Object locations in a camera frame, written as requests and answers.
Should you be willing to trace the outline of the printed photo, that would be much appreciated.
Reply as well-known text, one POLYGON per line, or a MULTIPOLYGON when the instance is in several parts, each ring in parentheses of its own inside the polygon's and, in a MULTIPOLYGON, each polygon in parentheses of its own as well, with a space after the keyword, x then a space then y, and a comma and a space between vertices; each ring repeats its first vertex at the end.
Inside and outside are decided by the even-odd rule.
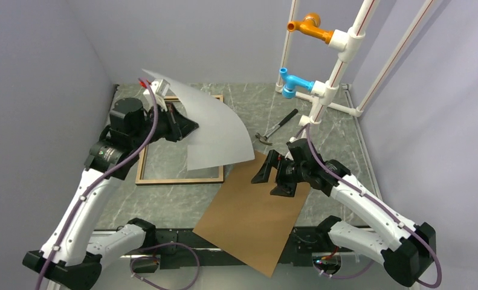
POLYGON ((210 94, 144 69, 155 79, 170 83, 170 90, 178 97, 188 119, 199 124, 187 140, 187 169, 242 163, 255 159, 254 149, 246 126, 225 103, 210 94))

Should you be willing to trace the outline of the brown backing board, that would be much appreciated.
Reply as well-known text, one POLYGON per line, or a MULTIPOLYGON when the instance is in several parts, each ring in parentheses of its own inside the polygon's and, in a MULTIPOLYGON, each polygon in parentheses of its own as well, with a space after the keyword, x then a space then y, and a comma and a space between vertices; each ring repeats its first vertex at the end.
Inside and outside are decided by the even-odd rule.
POLYGON ((270 278, 311 190, 303 182, 293 198, 273 196, 276 171, 252 184, 266 156, 235 164, 193 229, 206 241, 270 278))

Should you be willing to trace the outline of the wooden picture frame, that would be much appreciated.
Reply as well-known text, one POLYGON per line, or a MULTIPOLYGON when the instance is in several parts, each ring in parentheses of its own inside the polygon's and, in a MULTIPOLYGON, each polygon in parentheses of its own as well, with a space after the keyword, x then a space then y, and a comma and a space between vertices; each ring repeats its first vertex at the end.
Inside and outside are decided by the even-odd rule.
POLYGON ((160 139, 140 153, 136 185, 222 184, 224 166, 189 170, 188 141, 176 143, 160 139))

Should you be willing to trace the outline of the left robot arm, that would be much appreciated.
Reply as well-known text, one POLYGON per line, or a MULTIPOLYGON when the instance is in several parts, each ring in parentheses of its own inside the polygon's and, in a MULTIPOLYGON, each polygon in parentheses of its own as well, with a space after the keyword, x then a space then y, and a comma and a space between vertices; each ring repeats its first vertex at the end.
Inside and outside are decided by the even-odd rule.
POLYGON ((122 255, 151 253, 171 245, 175 235, 162 237, 154 224, 140 218, 101 239, 91 240, 105 205, 126 179, 139 153, 149 143, 181 141, 198 128, 171 102, 146 109, 136 98, 117 101, 109 124, 89 151, 80 184, 52 236, 22 263, 68 289, 91 289, 101 272, 122 255))

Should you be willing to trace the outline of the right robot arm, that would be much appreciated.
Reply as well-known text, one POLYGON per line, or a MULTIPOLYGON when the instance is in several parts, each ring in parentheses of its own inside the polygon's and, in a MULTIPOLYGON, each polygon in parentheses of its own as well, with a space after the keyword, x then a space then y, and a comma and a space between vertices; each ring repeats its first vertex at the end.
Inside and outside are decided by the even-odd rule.
POLYGON ((315 229, 315 242, 323 251, 346 248, 382 265, 397 283, 415 283, 436 288, 442 270, 436 253, 436 231, 428 223, 417 224, 374 196, 359 179, 335 159, 323 160, 307 138, 288 142, 290 157, 269 151, 251 183, 268 182, 276 169, 271 195, 293 197, 297 186, 307 183, 312 189, 345 205, 371 231, 357 228, 336 216, 329 216, 315 229))

